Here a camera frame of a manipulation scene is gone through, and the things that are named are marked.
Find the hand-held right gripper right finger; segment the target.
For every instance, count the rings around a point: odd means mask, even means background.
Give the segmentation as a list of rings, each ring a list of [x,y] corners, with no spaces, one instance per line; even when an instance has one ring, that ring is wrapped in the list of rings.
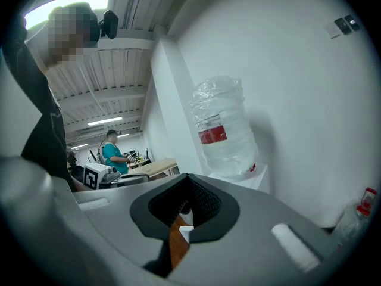
[[[199,176],[230,194],[240,215],[234,227],[218,241],[191,244],[180,264],[168,276],[177,285],[307,285],[313,271],[300,270],[272,233],[289,225],[324,262],[336,250],[330,236],[312,221],[272,195]]]

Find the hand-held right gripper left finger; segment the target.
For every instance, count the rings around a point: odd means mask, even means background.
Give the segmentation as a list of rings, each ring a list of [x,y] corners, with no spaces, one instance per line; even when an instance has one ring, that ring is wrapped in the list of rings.
[[[187,203],[187,174],[122,188],[79,193],[76,200],[109,253],[120,279],[192,279],[193,266],[180,260],[188,244],[180,211]]]

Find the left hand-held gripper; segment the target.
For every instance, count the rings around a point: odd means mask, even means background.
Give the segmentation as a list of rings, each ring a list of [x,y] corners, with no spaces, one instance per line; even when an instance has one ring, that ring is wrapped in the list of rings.
[[[92,190],[103,189],[120,176],[115,167],[99,163],[88,163],[83,171],[83,185]]]

